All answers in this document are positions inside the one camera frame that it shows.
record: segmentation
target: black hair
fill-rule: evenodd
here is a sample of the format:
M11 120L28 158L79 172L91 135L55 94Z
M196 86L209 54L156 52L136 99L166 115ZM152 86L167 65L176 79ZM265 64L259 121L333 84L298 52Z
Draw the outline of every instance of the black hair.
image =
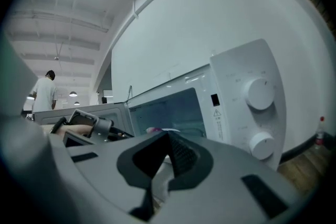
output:
M49 71L46 73L46 76L50 76L50 77L51 77L51 80L54 80L54 79L55 79L55 72L53 72L52 70L49 70Z

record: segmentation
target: warning triangle symbol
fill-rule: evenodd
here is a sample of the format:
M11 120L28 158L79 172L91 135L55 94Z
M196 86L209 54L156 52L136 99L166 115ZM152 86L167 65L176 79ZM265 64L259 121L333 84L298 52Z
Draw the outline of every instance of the warning triangle symbol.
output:
M216 109L215 114L214 114L214 117L221 116L221 115L222 115L222 114L220 114L220 113L218 112L218 110Z

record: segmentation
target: black baseboard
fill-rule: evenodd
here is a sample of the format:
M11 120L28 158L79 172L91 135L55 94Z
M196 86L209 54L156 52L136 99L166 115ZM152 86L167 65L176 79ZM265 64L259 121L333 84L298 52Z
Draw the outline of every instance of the black baseboard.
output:
M297 147L286 151L282 154L280 164L289 161L290 159L293 159L294 157L302 154L307 149L313 146L315 142L316 135L313 135L311 138L309 138L307 141L302 143L301 145L298 145ZM325 133L323 136L323 146L325 146L328 150L332 150L336 146L336 139L331 134Z

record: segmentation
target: wooden floor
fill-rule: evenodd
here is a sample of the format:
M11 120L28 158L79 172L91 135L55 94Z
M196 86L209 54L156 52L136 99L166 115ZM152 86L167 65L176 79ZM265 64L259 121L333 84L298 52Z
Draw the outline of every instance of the wooden floor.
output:
M322 146L317 150L313 146L281 164L278 172L292 182L301 194L306 195L320 182L329 165L330 156L331 152L325 147Z

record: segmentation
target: round dial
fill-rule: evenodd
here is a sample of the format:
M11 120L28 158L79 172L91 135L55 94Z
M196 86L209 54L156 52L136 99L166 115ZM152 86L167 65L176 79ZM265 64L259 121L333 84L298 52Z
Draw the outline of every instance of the round dial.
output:
M275 141L269 133L260 132L252 137L249 147L252 156L260 160L266 159L273 153Z
M258 110L268 108L273 103L274 95L273 84L265 78L251 79L244 87L246 103Z

